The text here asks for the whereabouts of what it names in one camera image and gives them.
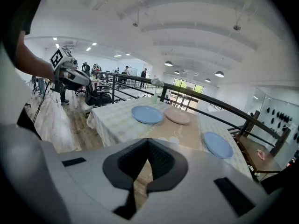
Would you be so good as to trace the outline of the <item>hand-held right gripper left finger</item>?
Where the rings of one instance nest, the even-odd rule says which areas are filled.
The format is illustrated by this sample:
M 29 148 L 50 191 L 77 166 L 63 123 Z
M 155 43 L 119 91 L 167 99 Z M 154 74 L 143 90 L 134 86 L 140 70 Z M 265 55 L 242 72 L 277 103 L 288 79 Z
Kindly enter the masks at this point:
M 102 165 L 103 173 L 118 189 L 128 191 L 124 205 L 114 213 L 129 220 L 136 213 L 134 182 L 148 159 L 148 140 L 136 140 L 128 147 L 108 156 Z

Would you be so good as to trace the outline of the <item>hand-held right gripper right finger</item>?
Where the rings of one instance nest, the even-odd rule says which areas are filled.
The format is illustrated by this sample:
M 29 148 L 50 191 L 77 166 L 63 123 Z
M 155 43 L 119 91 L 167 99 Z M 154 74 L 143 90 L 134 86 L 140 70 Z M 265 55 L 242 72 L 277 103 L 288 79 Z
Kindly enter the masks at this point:
M 174 189 L 187 174 L 186 158 L 154 139 L 148 139 L 147 147 L 147 160 L 153 176 L 153 181 L 147 185 L 147 191 L 162 192 Z

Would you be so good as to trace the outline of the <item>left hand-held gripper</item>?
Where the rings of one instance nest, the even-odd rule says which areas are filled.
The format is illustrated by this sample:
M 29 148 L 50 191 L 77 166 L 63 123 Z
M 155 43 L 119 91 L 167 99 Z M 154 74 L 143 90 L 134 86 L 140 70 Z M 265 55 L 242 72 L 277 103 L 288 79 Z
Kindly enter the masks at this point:
M 88 75 L 77 69 L 78 62 L 68 48 L 58 48 L 50 58 L 50 64 L 54 72 L 52 91 L 57 93 L 65 90 L 77 91 L 80 87 L 91 83 Z

